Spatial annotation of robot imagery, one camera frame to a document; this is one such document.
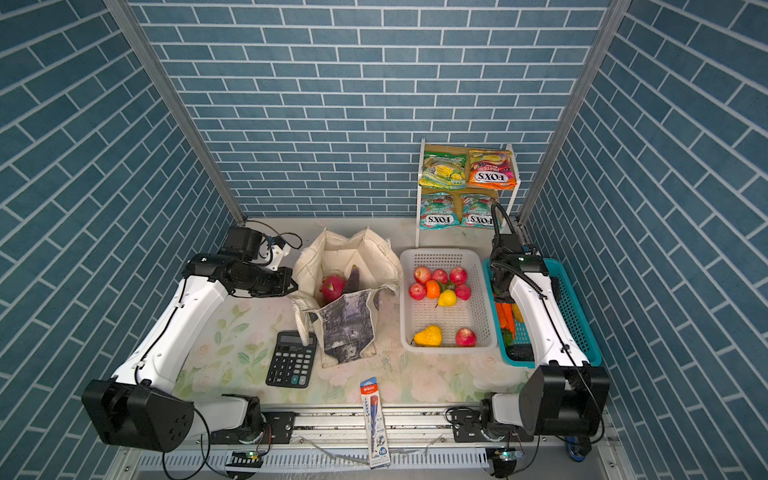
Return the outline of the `green yellow candy bag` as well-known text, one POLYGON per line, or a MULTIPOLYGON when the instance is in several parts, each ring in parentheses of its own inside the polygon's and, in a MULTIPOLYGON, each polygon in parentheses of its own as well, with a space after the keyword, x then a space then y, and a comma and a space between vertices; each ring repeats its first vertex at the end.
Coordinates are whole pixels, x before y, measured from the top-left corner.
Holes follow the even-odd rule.
POLYGON ((425 188, 460 190, 466 186, 465 155, 443 152, 424 154, 419 184, 425 188))

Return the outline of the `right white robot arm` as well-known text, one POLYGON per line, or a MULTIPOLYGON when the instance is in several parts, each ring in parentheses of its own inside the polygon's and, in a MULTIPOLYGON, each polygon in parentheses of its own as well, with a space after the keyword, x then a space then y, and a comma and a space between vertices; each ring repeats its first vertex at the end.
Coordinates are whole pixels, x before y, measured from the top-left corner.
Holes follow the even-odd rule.
POLYGON ((605 434, 611 381, 567 273, 512 233, 495 234, 486 271, 499 318, 525 329, 512 347, 533 372, 519 392, 482 400, 485 427, 520 427, 589 449, 605 434))

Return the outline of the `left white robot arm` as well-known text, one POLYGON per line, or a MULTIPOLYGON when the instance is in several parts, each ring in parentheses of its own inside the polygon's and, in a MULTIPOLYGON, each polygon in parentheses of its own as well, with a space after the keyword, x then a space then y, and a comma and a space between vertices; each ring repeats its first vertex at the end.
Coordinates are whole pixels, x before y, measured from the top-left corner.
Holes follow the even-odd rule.
POLYGON ((81 400, 100 440, 163 453, 215 432, 243 444, 261 440, 265 421, 256 398, 224 395, 195 404, 173 389, 199 334, 226 299, 238 291, 284 297, 298 289, 292 275, 289 267, 262 266, 241 255, 194 256, 145 339, 110 378, 85 387, 81 400))

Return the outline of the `purple eggplant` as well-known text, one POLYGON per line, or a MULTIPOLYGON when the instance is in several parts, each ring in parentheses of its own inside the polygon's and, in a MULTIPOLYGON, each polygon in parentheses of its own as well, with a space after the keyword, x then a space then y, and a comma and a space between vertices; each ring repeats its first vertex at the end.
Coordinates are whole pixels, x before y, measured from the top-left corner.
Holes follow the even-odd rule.
POLYGON ((349 277, 345 283, 344 294, 355 293, 360 290, 360 269, 353 265, 349 277))

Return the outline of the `orange Fox's candy bag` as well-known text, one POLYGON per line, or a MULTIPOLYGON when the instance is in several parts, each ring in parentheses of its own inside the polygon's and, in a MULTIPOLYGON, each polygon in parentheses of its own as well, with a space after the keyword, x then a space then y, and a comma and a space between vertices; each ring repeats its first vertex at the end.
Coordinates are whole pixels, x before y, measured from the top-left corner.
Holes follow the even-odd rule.
POLYGON ((508 150, 470 150, 467 185, 473 188, 512 190, 517 185, 513 154, 508 150))

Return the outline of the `pink dragon fruit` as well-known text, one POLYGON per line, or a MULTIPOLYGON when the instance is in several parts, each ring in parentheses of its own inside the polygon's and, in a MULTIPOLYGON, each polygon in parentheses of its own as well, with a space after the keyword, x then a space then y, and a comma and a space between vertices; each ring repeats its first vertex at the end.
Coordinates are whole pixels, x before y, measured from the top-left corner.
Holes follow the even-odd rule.
POLYGON ((320 294, 326 304, 339 299, 345 290, 346 280, 340 275, 330 275, 322 280, 320 294))

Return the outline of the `beige canvas tote bag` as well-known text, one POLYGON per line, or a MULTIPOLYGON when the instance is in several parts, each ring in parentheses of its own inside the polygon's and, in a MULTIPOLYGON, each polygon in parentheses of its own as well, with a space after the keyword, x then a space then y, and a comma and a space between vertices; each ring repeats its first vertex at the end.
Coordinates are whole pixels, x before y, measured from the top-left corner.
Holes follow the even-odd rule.
POLYGON ((304 345, 310 333, 316 336, 324 368, 376 354, 379 295, 396 294, 403 279, 389 240, 370 228, 350 237, 325 229, 302 249, 292 277, 298 285, 289 295, 297 331, 304 345), (360 269, 360 290, 326 304, 319 291, 322 280, 336 274, 347 281, 353 265, 360 269))

